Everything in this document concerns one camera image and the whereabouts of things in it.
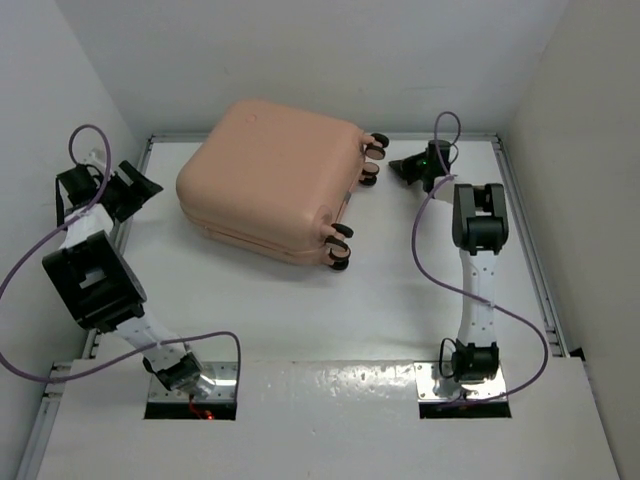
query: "wall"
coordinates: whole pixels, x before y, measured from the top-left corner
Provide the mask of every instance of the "wall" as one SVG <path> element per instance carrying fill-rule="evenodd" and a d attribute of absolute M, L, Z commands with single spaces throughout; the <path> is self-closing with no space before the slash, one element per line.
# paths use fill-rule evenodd
<path fill-rule="evenodd" d="M 640 2 L 575 0 L 507 146 L 624 478 L 640 478 Z"/>
<path fill-rule="evenodd" d="M 53 179 L 69 168 L 66 142 L 94 122 L 115 158 L 141 145 L 86 59 L 53 0 L 4 0 L 0 6 L 0 274 L 55 226 Z M 101 146 L 87 133 L 79 155 Z M 46 375 L 52 361 L 81 352 L 83 332 L 54 293 L 36 255 L 0 304 L 0 348 L 15 364 Z M 0 479 L 17 471 L 42 386 L 0 369 Z"/>
<path fill-rule="evenodd" d="M 136 133 L 263 96 L 369 129 L 506 126 L 567 0 L 57 0 Z"/>

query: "white floor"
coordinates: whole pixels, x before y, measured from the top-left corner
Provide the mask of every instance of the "white floor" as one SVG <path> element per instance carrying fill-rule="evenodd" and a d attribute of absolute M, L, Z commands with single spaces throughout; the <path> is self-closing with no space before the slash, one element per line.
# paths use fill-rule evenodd
<path fill-rule="evenodd" d="M 409 360 L 435 358 L 461 315 L 461 299 L 413 265 L 419 189 L 403 188 L 383 167 L 378 184 L 349 205 L 349 269 L 289 266 L 206 240 L 186 222 L 173 184 L 196 148 L 153 145 L 147 175 L 165 192 L 136 215 L 125 258 L 149 308 L 176 333 L 238 333 L 246 360 L 238 419 L 142 420 L 148 375 L 131 359 L 67 385 L 39 478 L 617 478 L 575 359 L 553 359 L 538 384 L 511 398 L 512 419 L 418 419 Z M 421 148 L 393 142 L 387 159 Z M 454 173 L 500 181 L 490 142 L 462 142 L 460 151 Z M 460 285 L 450 205 L 428 209 L 419 244 L 427 269 Z M 513 223 L 496 282 L 497 302 L 542 328 Z M 536 370 L 542 349 L 507 317 L 497 317 L 496 330 L 513 387 Z M 228 340 L 194 347 L 205 360 L 233 358 Z M 98 359 L 74 370 L 127 348 L 106 337 Z"/>

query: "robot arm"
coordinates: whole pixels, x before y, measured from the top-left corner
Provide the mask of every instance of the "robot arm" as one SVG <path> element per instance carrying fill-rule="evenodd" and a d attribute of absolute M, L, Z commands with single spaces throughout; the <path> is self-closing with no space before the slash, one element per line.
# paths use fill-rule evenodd
<path fill-rule="evenodd" d="M 44 257 L 42 265 L 69 312 L 84 329 L 113 333 L 136 348 L 156 343 L 143 352 L 144 366 L 167 390 L 181 390 L 197 398 L 207 397 L 215 382 L 203 374 L 200 362 L 183 344 L 161 345 L 176 338 L 143 304 L 147 297 L 131 268 L 111 241 L 115 222 L 138 211 L 162 187 L 149 181 L 128 162 L 120 164 L 128 181 L 114 173 L 100 202 L 89 211 L 85 205 L 95 196 L 102 174 L 93 176 L 87 165 L 76 165 L 56 178 L 58 224 L 63 217 L 80 215 L 60 248 Z M 71 208 L 64 211 L 60 185 Z"/>
<path fill-rule="evenodd" d="M 452 231 L 453 241 L 460 249 L 463 289 L 493 302 L 496 260 L 509 235 L 504 187 L 456 184 Z M 494 378 L 499 368 L 499 349 L 493 306 L 465 296 L 455 343 L 454 380 L 481 382 Z"/>

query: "suitcase shell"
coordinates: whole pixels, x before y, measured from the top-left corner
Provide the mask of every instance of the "suitcase shell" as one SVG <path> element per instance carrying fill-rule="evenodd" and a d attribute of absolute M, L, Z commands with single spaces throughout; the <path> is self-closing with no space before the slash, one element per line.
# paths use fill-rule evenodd
<path fill-rule="evenodd" d="M 180 171 L 180 205 L 210 238 L 289 263 L 332 265 L 350 254 L 327 242 L 345 240 L 332 225 L 363 179 L 371 144 L 380 146 L 352 123 L 244 100 Z"/>

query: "pink suitcase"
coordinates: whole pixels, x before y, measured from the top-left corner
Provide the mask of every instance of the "pink suitcase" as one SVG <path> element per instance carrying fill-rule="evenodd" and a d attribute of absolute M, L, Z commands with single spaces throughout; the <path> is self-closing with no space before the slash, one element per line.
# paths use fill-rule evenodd
<path fill-rule="evenodd" d="M 300 265 L 344 270 L 340 219 L 372 186 L 389 140 L 335 118 L 244 100 L 232 105 L 176 181 L 187 218 L 213 239 Z"/>

